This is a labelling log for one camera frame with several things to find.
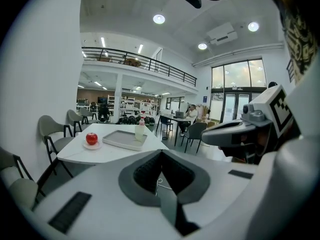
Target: tray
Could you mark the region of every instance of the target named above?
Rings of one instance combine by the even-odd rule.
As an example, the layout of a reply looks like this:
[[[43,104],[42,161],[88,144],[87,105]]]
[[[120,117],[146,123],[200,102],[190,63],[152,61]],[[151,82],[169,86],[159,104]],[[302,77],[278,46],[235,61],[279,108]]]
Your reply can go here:
[[[102,142],[127,150],[142,151],[142,147],[147,139],[147,135],[142,136],[142,140],[137,140],[133,132],[115,130],[102,138]]]

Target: computer monitor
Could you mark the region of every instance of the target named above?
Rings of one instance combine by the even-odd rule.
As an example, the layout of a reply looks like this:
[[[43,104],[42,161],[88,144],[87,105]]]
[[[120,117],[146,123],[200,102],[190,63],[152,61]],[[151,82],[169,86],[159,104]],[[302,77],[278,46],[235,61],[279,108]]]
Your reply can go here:
[[[98,102],[100,104],[107,104],[108,103],[108,98],[106,97],[98,97]]]

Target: apple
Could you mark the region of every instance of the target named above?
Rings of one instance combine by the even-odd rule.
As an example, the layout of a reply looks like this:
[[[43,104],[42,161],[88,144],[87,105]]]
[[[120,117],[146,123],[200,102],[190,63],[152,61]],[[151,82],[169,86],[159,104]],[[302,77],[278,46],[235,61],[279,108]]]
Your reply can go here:
[[[93,132],[90,132],[85,136],[85,140],[86,142],[88,142],[89,145],[94,145],[98,142],[98,135],[96,135]]]

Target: plate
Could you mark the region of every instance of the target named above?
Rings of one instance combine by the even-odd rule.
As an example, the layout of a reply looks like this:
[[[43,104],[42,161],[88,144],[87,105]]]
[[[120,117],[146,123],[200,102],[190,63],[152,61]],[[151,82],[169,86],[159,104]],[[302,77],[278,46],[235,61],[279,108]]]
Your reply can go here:
[[[100,141],[98,141],[94,145],[89,145],[88,142],[84,139],[82,142],[82,146],[84,146],[88,150],[97,150],[97,149],[101,148],[101,143],[100,143]]]

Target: bottle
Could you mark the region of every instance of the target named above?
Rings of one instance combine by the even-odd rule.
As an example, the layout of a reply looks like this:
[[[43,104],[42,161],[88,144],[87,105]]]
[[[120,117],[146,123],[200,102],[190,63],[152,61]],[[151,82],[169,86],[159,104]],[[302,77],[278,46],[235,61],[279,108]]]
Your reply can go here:
[[[141,117],[139,121],[139,125],[135,126],[135,138],[138,141],[141,141],[143,139],[144,133],[145,133],[145,120],[143,117]]]

